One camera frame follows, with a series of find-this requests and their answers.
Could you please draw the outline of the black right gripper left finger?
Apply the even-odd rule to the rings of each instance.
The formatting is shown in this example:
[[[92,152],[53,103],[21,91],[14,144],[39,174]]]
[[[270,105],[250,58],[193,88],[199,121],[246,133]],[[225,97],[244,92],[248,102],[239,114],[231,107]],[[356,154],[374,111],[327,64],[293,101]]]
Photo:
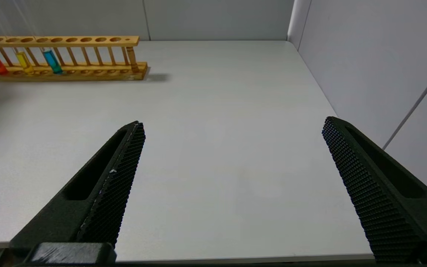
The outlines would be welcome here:
[[[139,121],[117,130],[10,240],[10,248],[27,253],[43,242],[115,246],[145,139]]]

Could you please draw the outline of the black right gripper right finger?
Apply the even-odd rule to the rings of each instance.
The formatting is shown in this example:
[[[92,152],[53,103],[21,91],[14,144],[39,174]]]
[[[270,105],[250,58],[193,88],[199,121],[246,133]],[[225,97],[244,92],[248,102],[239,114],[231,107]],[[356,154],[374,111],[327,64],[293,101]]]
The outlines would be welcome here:
[[[427,186],[349,122],[322,136],[378,267],[427,267]]]

